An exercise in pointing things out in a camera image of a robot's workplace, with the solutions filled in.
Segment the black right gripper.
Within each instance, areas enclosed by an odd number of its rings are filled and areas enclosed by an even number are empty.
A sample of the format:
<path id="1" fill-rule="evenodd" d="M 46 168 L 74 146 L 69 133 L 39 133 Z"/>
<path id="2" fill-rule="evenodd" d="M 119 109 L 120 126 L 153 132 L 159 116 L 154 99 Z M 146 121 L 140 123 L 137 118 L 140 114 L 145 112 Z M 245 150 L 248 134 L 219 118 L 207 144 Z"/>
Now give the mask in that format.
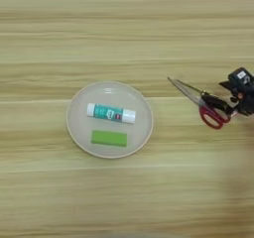
<path id="1" fill-rule="evenodd" d="M 204 102 L 204 106 L 216 112 L 217 110 L 222 111 L 226 115 L 231 115 L 233 109 L 239 114 L 250 116 L 254 114 L 254 82 L 242 83 L 231 83 L 230 81 L 221 81 L 220 86 L 231 91 L 232 95 L 238 100 L 237 104 L 232 108 L 226 101 L 219 97 L 204 92 L 201 95 L 201 99 Z"/>

